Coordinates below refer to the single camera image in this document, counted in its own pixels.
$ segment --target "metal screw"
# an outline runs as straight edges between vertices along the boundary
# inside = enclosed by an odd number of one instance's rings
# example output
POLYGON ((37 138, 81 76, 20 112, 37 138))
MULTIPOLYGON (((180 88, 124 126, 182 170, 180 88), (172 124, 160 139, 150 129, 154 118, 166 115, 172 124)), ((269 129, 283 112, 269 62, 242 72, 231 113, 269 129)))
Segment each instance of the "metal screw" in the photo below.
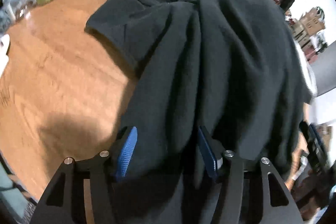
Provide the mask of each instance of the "metal screw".
POLYGON ((72 158, 66 158, 66 159, 64 160, 64 163, 65 163, 65 164, 70 164, 70 163, 72 163, 72 158))
POLYGON ((229 158, 233 157, 234 154, 235 153, 233 151, 231 151, 231 150, 226 150, 224 152, 224 155, 227 156, 227 157, 229 157, 229 158))
POLYGON ((99 153, 99 156, 101 157, 107 157, 110 153, 107 150, 104 150, 102 152, 99 153))
POLYGON ((269 159, 268 158, 261 158, 261 162, 263 163, 263 164, 269 164, 269 159))

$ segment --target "wooden surface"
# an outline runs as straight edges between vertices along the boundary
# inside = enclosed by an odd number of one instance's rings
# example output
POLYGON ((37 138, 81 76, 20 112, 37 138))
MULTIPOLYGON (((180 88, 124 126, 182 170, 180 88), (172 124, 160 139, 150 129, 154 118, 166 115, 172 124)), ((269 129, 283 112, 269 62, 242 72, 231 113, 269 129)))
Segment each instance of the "wooden surface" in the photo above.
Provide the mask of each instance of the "wooden surface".
POLYGON ((8 31, 0 150, 36 199, 64 158, 109 148, 134 90, 135 77, 117 50, 84 32, 105 1, 53 0, 8 31))

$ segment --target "black fabric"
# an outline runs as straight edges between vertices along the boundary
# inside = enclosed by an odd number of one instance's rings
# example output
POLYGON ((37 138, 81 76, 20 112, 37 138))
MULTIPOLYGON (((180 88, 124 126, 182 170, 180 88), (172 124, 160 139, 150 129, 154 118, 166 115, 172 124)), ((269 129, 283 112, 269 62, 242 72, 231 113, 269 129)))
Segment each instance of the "black fabric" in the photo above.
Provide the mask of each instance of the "black fabric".
POLYGON ((210 224, 220 185, 204 172, 197 125, 286 178, 306 86, 273 0, 107 0, 86 26, 139 75, 121 120, 138 128, 128 180, 114 186, 122 223, 210 224))

